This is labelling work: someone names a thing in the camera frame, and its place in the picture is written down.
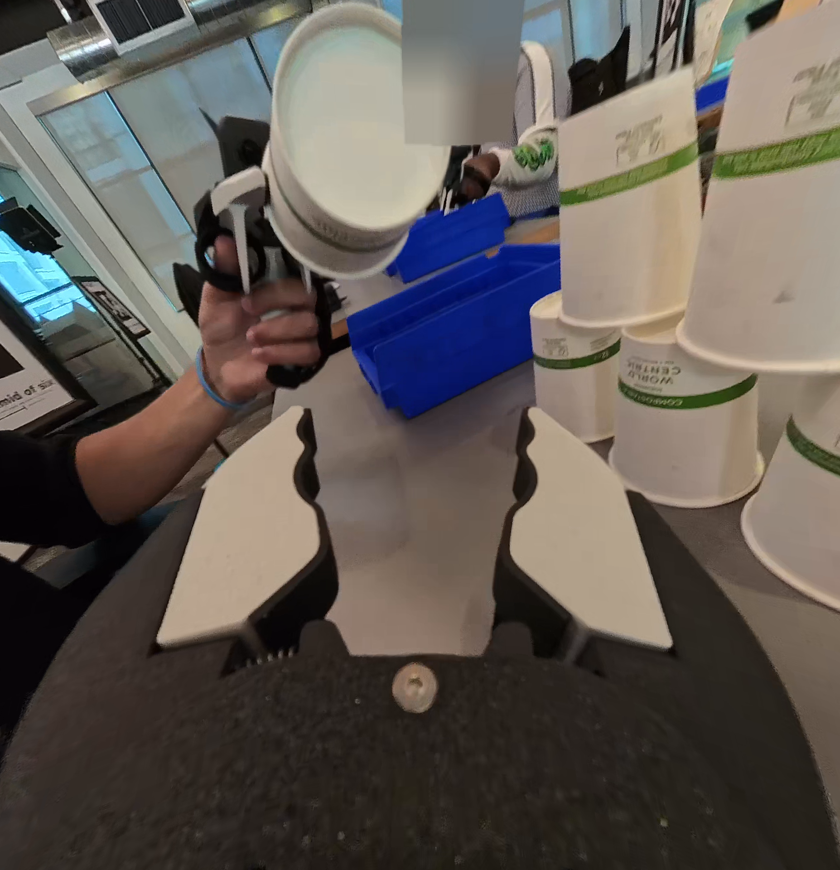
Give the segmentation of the small sign on tripod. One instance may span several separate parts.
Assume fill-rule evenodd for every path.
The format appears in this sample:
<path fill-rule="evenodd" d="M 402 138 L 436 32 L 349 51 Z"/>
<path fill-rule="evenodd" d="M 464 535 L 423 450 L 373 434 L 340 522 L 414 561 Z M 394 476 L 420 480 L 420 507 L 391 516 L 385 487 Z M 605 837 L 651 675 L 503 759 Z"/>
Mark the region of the small sign on tripod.
<path fill-rule="evenodd" d="M 100 279 L 93 276 L 73 276 L 72 278 L 75 284 L 109 315 L 126 336 L 137 341 L 151 334 L 148 326 Z"/>

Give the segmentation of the person's left hand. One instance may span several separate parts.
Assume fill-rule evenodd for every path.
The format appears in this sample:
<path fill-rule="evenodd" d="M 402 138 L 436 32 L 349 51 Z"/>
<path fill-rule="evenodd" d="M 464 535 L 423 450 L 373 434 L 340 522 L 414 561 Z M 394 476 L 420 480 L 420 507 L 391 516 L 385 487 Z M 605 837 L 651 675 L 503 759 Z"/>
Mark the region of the person's left hand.
<path fill-rule="evenodd" d="M 270 367 L 308 369 L 320 346 L 315 296 L 298 277 L 261 282 L 248 295 L 206 282 L 198 327 L 209 386 L 232 405 L 271 392 Z"/>

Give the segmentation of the framed tag poster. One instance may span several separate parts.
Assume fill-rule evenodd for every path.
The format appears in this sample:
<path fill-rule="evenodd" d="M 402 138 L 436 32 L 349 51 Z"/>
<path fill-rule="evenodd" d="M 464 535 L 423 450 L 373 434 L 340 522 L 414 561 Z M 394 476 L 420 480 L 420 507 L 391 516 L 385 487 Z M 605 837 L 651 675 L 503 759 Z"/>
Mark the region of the framed tag poster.
<path fill-rule="evenodd" d="M 35 333 L 0 304 L 0 430 L 41 437 L 96 406 Z"/>

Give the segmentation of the dark hanging cloth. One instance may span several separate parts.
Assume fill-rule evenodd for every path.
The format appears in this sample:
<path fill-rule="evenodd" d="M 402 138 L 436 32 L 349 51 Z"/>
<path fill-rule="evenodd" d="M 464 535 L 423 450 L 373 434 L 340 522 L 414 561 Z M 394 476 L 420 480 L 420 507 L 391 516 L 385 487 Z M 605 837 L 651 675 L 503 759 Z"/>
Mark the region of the dark hanging cloth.
<path fill-rule="evenodd" d="M 568 69 L 569 116 L 588 110 L 625 90 L 631 27 L 626 25 L 614 47 L 603 58 L 581 58 Z"/>

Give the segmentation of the silver air duct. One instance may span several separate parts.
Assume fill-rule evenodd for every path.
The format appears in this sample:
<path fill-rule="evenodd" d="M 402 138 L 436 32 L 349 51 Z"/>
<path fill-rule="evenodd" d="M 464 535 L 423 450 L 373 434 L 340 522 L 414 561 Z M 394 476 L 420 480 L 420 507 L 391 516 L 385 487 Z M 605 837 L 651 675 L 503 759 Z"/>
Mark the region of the silver air duct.
<path fill-rule="evenodd" d="M 88 2 L 90 14 L 47 34 L 78 82 L 129 76 L 248 38 L 313 10 L 310 1 Z"/>

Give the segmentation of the white paper cup green band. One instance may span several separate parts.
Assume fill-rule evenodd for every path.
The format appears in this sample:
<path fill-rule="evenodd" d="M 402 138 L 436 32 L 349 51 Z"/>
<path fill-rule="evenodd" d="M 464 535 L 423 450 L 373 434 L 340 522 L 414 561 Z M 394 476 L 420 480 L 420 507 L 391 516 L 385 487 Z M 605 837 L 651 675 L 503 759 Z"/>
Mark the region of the white paper cup green band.
<path fill-rule="evenodd" d="M 609 464 L 623 484 L 664 506 L 709 508 L 760 483 L 758 376 L 688 354 L 681 315 L 622 332 Z"/>
<path fill-rule="evenodd" d="M 840 373 L 840 1 L 737 49 L 676 339 L 729 369 Z"/>
<path fill-rule="evenodd" d="M 450 148 L 406 143 L 402 78 L 401 24 L 361 2 L 314 11 L 281 51 L 265 212 L 319 275 L 384 271 L 443 186 Z"/>
<path fill-rule="evenodd" d="M 614 434 L 621 333 L 566 324 L 561 299 L 558 290 L 530 310 L 536 406 L 587 444 L 608 440 Z"/>
<path fill-rule="evenodd" d="M 558 149 L 560 319 L 622 328 L 682 313 L 702 217 L 692 69 L 571 116 Z"/>
<path fill-rule="evenodd" d="M 741 530 L 770 572 L 840 613 L 840 374 L 806 380 Z"/>

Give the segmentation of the black jacket on chair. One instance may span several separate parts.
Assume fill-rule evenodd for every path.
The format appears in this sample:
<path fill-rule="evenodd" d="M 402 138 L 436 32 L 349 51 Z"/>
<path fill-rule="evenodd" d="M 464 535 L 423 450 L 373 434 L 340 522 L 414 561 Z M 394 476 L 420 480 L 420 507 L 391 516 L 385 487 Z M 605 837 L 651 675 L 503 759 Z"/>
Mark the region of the black jacket on chair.
<path fill-rule="evenodd" d="M 174 263 L 172 270 L 182 310 L 188 314 L 193 324 L 198 325 L 204 279 L 193 266 L 187 264 Z"/>

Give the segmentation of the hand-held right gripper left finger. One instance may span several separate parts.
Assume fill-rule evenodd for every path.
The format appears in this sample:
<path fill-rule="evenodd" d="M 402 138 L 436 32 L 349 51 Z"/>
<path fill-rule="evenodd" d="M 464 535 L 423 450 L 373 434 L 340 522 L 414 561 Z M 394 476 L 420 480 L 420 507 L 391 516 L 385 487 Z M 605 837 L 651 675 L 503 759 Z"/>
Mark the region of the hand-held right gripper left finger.
<path fill-rule="evenodd" d="M 230 640 L 252 659 L 275 658 L 327 617 L 339 580 L 316 455 L 312 412 L 292 406 L 213 474 L 155 637 L 160 649 Z"/>

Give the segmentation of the black studio light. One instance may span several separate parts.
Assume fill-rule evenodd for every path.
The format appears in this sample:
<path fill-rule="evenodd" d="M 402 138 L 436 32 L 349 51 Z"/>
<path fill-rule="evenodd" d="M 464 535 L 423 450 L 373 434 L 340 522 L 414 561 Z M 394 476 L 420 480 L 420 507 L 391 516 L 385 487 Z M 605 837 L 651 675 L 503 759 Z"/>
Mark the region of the black studio light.
<path fill-rule="evenodd" d="M 23 207 L 16 198 L 0 202 L 0 232 L 29 253 L 54 256 L 63 247 L 60 231 L 33 205 Z"/>

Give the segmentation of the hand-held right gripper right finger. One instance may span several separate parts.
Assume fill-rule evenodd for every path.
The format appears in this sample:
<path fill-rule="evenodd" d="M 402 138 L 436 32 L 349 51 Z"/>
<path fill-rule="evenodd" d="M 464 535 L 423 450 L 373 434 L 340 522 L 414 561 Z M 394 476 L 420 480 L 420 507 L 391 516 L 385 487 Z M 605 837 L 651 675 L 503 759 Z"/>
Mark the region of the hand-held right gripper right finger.
<path fill-rule="evenodd" d="M 535 657 L 571 664 L 598 642 L 670 658 L 671 628 L 617 475 L 537 407 L 522 412 L 516 457 L 493 573 L 493 631 L 520 625 Z"/>

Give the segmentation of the person's left forearm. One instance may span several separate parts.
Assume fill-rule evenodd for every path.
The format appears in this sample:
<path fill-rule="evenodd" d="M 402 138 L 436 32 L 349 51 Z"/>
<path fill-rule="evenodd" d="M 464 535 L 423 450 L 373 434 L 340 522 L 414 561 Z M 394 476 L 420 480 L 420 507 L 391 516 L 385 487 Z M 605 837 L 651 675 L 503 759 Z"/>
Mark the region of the person's left forearm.
<path fill-rule="evenodd" d="M 232 416 L 190 371 L 132 418 L 79 439 L 0 430 L 0 541 L 78 547 L 141 516 Z"/>

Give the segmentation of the blue wristband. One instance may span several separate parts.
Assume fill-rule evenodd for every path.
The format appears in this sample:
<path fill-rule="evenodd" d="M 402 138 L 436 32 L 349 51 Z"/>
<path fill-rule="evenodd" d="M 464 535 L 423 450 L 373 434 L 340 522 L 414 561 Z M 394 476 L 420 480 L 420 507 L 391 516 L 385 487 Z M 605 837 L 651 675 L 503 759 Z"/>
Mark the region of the blue wristband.
<path fill-rule="evenodd" d="M 206 373 L 202 346 L 197 349 L 197 354 L 195 356 L 195 374 L 197 375 L 197 381 L 202 387 L 205 395 L 220 408 L 229 411 L 234 415 L 249 411 L 256 402 L 255 399 L 246 402 L 232 402 L 222 397 L 213 386 L 211 386 Z"/>

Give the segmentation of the blue plastic bin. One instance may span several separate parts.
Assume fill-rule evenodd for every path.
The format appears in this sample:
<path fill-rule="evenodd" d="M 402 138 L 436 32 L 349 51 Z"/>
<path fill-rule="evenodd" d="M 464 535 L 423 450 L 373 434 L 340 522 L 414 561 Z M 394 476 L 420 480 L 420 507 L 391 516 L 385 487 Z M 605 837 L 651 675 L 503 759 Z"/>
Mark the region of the blue plastic bin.
<path fill-rule="evenodd" d="M 498 247 L 510 225 L 500 193 L 448 213 L 431 212 L 414 223 L 403 249 L 384 273 L 411 283 Z"/>
<path fill-rule="evenodd" d="M 559 246 L 502 245 L 349 315 L 351 352 L 413 419 L 531 358 L 530 309 L 560 289 Z"/>

